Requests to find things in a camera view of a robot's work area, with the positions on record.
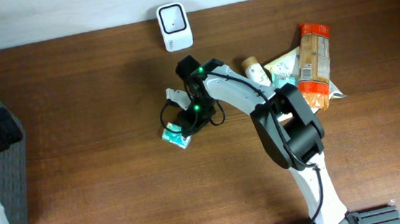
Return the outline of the small teal tissue pack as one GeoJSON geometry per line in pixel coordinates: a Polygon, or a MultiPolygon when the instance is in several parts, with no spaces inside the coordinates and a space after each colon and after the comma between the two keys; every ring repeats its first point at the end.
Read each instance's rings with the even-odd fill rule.
{"type": "Polygon", "coordinates": [[[180,148],[187,149],[192,138],[191,136],[184,137],[181,133],[181,127],[176,124],[167,123],[166,128],[163,131],[161,139],[174,144],[180,148]]]}

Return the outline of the white tube brown cap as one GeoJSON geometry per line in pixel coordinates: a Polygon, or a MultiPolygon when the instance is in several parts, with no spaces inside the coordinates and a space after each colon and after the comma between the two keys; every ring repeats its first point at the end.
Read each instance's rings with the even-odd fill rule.
{"type": "Polygon", "coordinates": [[[242,68],[245,72],[246,77],[251,81],[268,87],[272,85],[271,80],[265,73],[264,68],[254,56],[246,58],[242,62],[242,68]]]}

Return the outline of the teal wet wipes pack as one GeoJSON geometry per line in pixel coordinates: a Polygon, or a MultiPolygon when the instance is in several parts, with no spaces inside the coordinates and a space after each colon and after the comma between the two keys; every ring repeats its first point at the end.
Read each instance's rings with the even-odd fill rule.
{"type": "Polygon", "coordinates": [[[283,74],[272,74],[272,84],[278,89],[282,88],[285,84],[290,84],[293,86],[297,86],[297,78],[293,76],[287,76],[283,74]]]}

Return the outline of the orange spaghetti packet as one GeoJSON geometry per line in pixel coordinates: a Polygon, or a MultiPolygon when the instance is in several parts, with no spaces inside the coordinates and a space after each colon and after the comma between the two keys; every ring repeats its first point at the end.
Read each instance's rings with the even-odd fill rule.
{"type": "Polygon", "coordinates": [[[301,23],[298,90],[311,108],[329,107],[331,57],[330,27],[301,23]]]}

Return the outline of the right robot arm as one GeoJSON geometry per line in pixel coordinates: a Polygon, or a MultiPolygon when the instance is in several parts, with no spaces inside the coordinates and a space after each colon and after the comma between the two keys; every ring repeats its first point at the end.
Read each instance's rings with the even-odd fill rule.
{"type": "Polygon", "coordinates": [[[186,56],[176,66],[188,102],[178,115],[183,137],[196,134],[223,101],[248,114],[264,150],[293,175],[306,201],[309,224],[358,224],[327,173],[322,124],[296,86],[260,85],[218,59],[200,64],[186,56]]]}

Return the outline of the grey arm base mount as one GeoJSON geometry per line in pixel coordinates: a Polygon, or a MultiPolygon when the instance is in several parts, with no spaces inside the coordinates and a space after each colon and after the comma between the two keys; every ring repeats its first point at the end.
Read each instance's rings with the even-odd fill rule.
{"type": "Polygon", "coordinates": [[[400,224],[400,213],[395,205],[353,212],[356,224],[400,224]]]}

